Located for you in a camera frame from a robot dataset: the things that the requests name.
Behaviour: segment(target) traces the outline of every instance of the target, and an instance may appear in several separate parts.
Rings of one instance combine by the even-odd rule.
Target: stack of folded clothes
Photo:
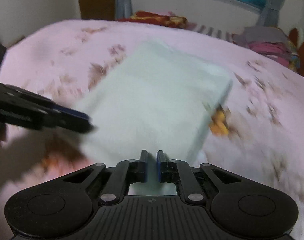
[[[237,45],[251,49],[295,72],[300,67],[300,58],[295,45],[279,28],[246,27],[243,34],[233,36],[233,41]]]

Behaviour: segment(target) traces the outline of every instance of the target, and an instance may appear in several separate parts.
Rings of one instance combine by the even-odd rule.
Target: gray curtain
[[[129,18],[132,15],[131,0],[115,0],[115,19]]]
[[[281,9],[283,2],[284,0],[266,0],[265,8],[256,25],[277,26],[279,22],[279,10]]]

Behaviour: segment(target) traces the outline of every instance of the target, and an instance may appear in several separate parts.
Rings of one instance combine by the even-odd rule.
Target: white cloth
[[[143,42],[74,107],[92,117],[95,130],[64,134],[108,167],[138,159],[142,149],[193,163],[230,87],[222,68],[156,41]]]

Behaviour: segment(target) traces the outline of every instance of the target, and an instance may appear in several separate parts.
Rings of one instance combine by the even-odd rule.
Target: towel
[[[107,167],[138,159],[142,149],[193,163],[231,83],[221,67],[146,41],[74,106],[94,130],[61,136]]]

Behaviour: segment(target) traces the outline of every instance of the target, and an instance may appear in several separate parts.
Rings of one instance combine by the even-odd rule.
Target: bed
[[[71,106],[141,41],[151,38],[221,65],[233,78],[222,106],[229,133],[210,133],[190,165],[209,162],[289,194],[300,210],[292,236],[303,240],[304,78],[279,63],[187,30],[70,20],[49,25],[10,48],[0,82]],[[7,139],[0,144],[0,239],[10,239],[3,207],[11,195],[92,161],[58,138],[55,130],[30,131],[8,125]]]

